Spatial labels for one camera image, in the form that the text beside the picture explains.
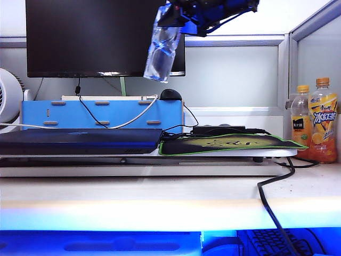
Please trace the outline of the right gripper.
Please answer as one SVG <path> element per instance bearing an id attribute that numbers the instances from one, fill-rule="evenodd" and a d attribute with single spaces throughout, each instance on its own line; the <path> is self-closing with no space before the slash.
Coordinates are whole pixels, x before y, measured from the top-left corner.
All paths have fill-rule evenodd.
<path id="1" fill-rule="evenodd" d="M 167 12 L 159 20 L 160 27 L 183 27 L 181 33 L 206 37 L 210 27 L 215 27 L 225 16 L 225 1 L 183 1 L 167 0 L 166 5 L 182 8 L 186 22 L 181 21 L 179 12 Z"/>

